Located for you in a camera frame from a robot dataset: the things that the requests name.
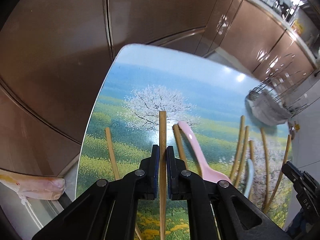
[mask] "glass tabletop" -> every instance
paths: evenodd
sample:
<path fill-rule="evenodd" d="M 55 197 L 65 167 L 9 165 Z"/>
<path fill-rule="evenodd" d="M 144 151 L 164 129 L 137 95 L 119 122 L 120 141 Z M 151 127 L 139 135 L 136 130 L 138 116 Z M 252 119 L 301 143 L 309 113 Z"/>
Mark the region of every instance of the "glass tabletop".
<path fill-rule="evenodd" d="M 179 157 L 172 126 L 191 124 L 211 168 L 230 175 L 241 115 L 254 141 L 255 175 L 252 202 L 259 208 L 265 198 L 265 158 L 260 127 L 267 134 L 270 192 L 281 169 L 287 124 L 267 127 L 256 120 L 245 104 L 249 90 L 260 84 L 255 78 L 195 55 L 132 44 L 121 49 L 98 94 L 82 144 L 76 196 L 97 179 L 115 180 L 105 128 L 109 127 L 120 177 L 138 169 L 140 161 L 159 144 L 158 113 L 167 111 L 167 146 Z M 189 169 L 200 174 L 196 157 L 183 139 Z M 242 176 L 240 188 L 244 185 Z M 283 226 L 291 185 L 283 178 L 268 216 Z M 144 239 L 160 239 L 159 199 L 139 201 L 137 225 Z M 187 204 L 166 205 L 166 239 L 189 239 Z"/>

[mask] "landscape print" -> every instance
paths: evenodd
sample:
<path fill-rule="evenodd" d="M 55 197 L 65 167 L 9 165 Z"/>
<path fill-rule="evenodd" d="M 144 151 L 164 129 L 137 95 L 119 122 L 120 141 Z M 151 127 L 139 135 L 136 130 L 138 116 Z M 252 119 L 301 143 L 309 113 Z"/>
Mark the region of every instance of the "landscape print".
<path fill-rule="evenodd" d="M 159 144 L 158 112 L 167 111 L 167 145 L 179 157 L 172 126 L 186 121 L 192 127 L 209 165 L 230 175 L 245 115 L 249 138 L 254 141 L 255 179 L 252 202 L 259 208 L 265 198 L 265 159 L 260 135 L 262 124 L 245 106 L 245 97 L 259 81 L 218 63 L 182 52 L 146 45 L 128 45 L 118 54 L 97 98 L 84 138 L 78 170 L 79 196 L 97 179 L 115 180 L 108 155 L 105 128 L 109 127 L 120 176 L 138 169 L 140 161 Z M 287 125 L 265 127 L 270 192 L 281 169 Z M 196 158 L 183 139 L 189 169 L 200 174 Z M 242 175 L 239 190 L 244 188 Z M 284 225 L 291 184 L 283 178 L 268 216 Z M 144 239 L 160 239 L 159 199 L 139 201 L 137 225 Z M 166 206 L 166 239 L 190 239 L 185 201 Z"/>

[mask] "pink spoon handle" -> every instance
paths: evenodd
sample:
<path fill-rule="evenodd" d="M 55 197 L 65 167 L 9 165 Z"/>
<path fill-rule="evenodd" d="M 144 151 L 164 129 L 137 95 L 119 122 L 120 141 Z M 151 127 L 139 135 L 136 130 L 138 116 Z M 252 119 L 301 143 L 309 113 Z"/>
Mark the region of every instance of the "pink spoon handle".
<path fill-rule="evenodd" d="M 201 171 L 204 171 L 205 168 L 210 168 L 204 155 L 203 155 L 203 152 L 202 152 L 201 147 L 198 143 L 198 140 L 196 139 L 196 136 L 193 133 L 193 131 L 191 130 L 191 128 L 189 127 L 189 125 L 184 121 L 179 121 L 178 126 L 183 131 L 183 133 L 186 135 L 186 137 L 188 138 L 188 141 L 190 142 L 192 149 L 195 152 L 195 155 L 197 157 Z"/>
<path fill-rule="evenodd" d="M 201 147 L 198 143 L 198 140 L 197 140 L 195 134 L 193 133 L 193 131 L 191 130 L 191 128 L 189 127 L 189 125 L 184 121 L 179 121 L 178 126 L 181 128 L 181 130 L 187 136 L 188 141 L 190 142 L 191 147 L 192 147 L 193 151 L 195 152 L 196 158 L 197 158 L 198 163 L 200 165 L 202 178 L 205 180 L 208 180 L 208 181 L 215 182 L 215 183 L 217 183 L 219 180 L 224 179 L 224 180 L 231 183 L 228 176 L 210 168 L 210 166 L 208 165 L 208 163 L 203 155 L 203 152 L 202 152 Z"/>

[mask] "wooden chopstick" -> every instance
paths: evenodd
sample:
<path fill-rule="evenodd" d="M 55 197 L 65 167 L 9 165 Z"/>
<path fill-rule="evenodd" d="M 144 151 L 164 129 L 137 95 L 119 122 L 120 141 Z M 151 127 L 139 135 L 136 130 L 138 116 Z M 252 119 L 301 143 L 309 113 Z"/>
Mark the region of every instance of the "wooden chopstick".
<path fill-rule="evenodd" d="M 250 148 L 250 159 L 252 160 L 252 164 L 253 164 L 253 170 L 254 170 L 254 147 L 253 147 L 253 141 L 249 141 L 249 148 Z M 252 193 L 253 193 L 253 188 L 251 187 L 250 193 L 249 193 L 249 197 L 248 199 L 251 201 L 252 200 Z"/>
<path fill-rule="evenodd" d="M 120 179 L 120 175 L 119 175 L 119 170 L 118 170 L 118 166 L 117 166 L 117 162 L 116 162 L 115 152 L 113 151 L 110 128 L 107 127 L 105 129 L 105 132 L 106 132 L 106 137 L 107 137 L 109 158 L 110 158 L 110 162 L 111 162 L 111 166 L 112 166 L 113 175 L 115 176 L 115 179 L 118 180 L 118 179 Z M 139 237 L 139 239 L 143 240 L 142 234 L 140 232 L 140 229 L 139 229 L 137 223 L 135 225 L 135 231 L 136 231 L 136 234 Z"/>
<path fill-rule="evenodd" d="M 291 144 L 291 134 L 288 134 L 287 145 L 286 145 L 286 147 L 285 147 L 285 152 L 284 152 L 284 157 L 283 157 L 283 161 L 282 161 L 282 166 L 287 162 L 288 152 L 289 152 L 289 149 L 290 149 L 290 144 Z M 269 207 L 270 207 L 270 205 L 271 205 L 271 203 L 272 203 L 272 201 L 273 201 L 273 198 L 274 198 L 275 195 L 276 195 L 276 192 L 277 192 L 277 190 L 278 190 L 278 187 L 279 187 L 280 182 L 281 182 L 281 179 L 282 179 L 282 174 L 283 174 L 283 173 L 282 173 L 282 171 L 280 170 L 279 177 L 278 177 L 276 186 L 275 186 L 275 188 L 274 188 L 274 190 L 273 190 L 273 192 L 272 192 L 272 195 L 271 195 L 271 197 L 270 197 L 270 200 L 269 200 L 268 204 L 266 204 L 266 206 L 264 207 L 264 210 L 263 210 L 264 213 L 267 213 L 267 212 L 268 212 Z"/>
<path fill-rule="evenodd" d="M 160 197 L 160 240 L 165 240 L 165 207 L 167 201 L 167 112 L 159 112 L 159 197 Z"/>
<path fill-rule="evenodd" d="M 264 157 L 266 160 L 266 198 L 264 201 L 264 204 L 267 205 L 268 198 L 269 198 L 269 181 L 270 181 L 270 174 L 269 174 L 269 152 L 267 148 L 267 141 L 266 141 L 266 135 L 264 133 L 263 127 L 260 128 L 260 133 L 262 137 L 262 143 L 263 143 L 263 149 L 264 149 Z"/>
<path fill-rule="evenodd" d="M 244 132 L 244 141 L 243 141 L 243 147 L 242 147 L 241 161 L 240 161 L 240 165 L 239 165 L 239 170 L 238 170 L 236 182 L 235 182 L 235 185 L 234 185 L 235 188 L 237 188 L 239 186 L 239 183 L 240 183 L 241 174 L 242 174 L 244 163 L 245 163 L 245 156 L 246 156 L 246 153 L 247 153 L 248 137 L 249 137 L 249 126 L 246 126 L 245 127 L 245 132 Z"/>
<path fill-rule="evenodd" d="M 177 124 L 175 124 L 175 125 L 173 125 L 172 128 L 173 128 L 174 138 L 176 139 L 176 144 L 178 147 L 179 157 L 180 157 L 180 159 L 182 159 L 184 161 L 184 163 L 186 165 L 186 169 L 188 170 L 189 168 L 188 168 L 187 158 L 184 153 L 179 126 Z"/>
<path fill-rule="evenodd" d="M 240 130 L 239 130 L 239 137 L 238 137 L 238 143 L 237 143 L 237 148 L 236 148 L 235 161 L 233 162 L 233 166 L 232 166 L 231 173 L 230 173 L 231 182 L 233 182 L 233 180 L 235 178 L 236 169 L 237 169 L 238 162 L 239 162 L 241 143 L 243 140 L 244 122 L 245 122 L 245 117 L 244 117 L 244 115 L 242 115 L 240 118 Z"/>

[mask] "tabletop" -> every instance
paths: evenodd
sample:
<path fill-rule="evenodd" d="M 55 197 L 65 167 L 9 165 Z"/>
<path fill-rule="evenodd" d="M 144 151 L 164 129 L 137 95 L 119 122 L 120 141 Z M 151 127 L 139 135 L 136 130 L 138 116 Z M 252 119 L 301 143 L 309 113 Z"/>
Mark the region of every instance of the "tabletop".
<path fill-rule="evenodd" d="M 245 104 L 249 90 L 259 84 L 252 77 L 195 55 L 140 44 L 123 47 L 105 78 L 89 119 L 76 196 L 97 179 L 115 180 L 106 127 L 111 130 L 120 177 L 138 169 L 140 161 L 150 156 L 152 145 L 159 144 L 159 110 L 167 111 L 167 145 L 173 145 L 176 157 L 179 155 L 172 126 L 186 121 L 192 124 L 209 165 L 229 176 L 240 117 L 244 115 L 245 125 L 250 127 L 249 139 L 254 141 L 256 171 L 252 202 L 261 208 L 266 176 L 260 135 L 263 124 Z M 284 157 L 288 126 L 264 130 L 269 150 L 270 196 Z M 199 174 L 196 158 L 186 140 L 183 141 L 189 169 Z M 290 183 L 283 179 L 267 214 L 280 227 L 287 215 L 290 196 Z M 160 239 L 159 200 L 139 201 L 137 225 L 144 239 Z M 167 200 L 166 239 L 189 238 L 186 202 Z"/>

